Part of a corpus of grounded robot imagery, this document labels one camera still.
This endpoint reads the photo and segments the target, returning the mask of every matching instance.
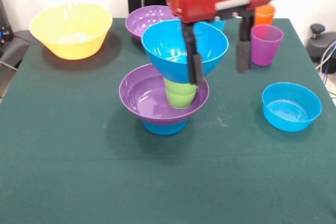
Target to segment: table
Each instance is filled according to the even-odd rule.
[[[288,19],[273,64],[235,70],[229,50],[207,77],[211,94],[179,134],[147,132],[118,86],[149,63],[124,19],[82,61],[29,48],[0,105],[0,223],[335,223],[336,109]],[[263,89],[291,81],[321,99],[305,131],[270,126]]]

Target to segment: blue bowl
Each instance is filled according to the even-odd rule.
[[[218,21],[213,21],[209,23],[213,27],[216,27],[218,30],[223,31],[225,27],[225,21],[224,20],[218,20]]]
[[[206,22],[196,23],[194,33],[197,51],[202,55],[204,75],[207,75],[227,51],[228,40],[220,30]],[[163,77],[177,83],[189,83],[187,52],[179,19],[149,27],[142,35],[142,45]]]
[[[322,111],[319,98],[309,89],[295,83],[274,83],[262,94],[266,120],[283,131],[304,130]]]

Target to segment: purple bowl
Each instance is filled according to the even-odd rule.
[[[150,5],[133,11],[126,18],[125,25],[133,37],[141,42],[141,36],[148,27],[164,20],[176,18],[178,17],[172,13],[170,7]]]
[[[162,75],[154,65],[148,64],[125,76],[119,86],[119,97],[147,130],[167,136],[181,131],[188,119],[205,104],[209,97],[209,85],[204,81],[188,108],[174,109],[168,103]]]

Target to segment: black cable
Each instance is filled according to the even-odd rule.
[[[336,93],[331,92],[331,91],[328,91],[328,92],[329,92],[329,94],[332,94],[332,95],[336,96]]]
[[[14,37],[15,37],[15,38],[18,38],[18,39],[21,39],[21,40],[24,40],[25,42],[28,42],[29,44],[31,44],[31,42],[30,42],[29,40],[24,39],[24,38],[22,38],[22,37],[20,37],[20,36],[14,35]]]

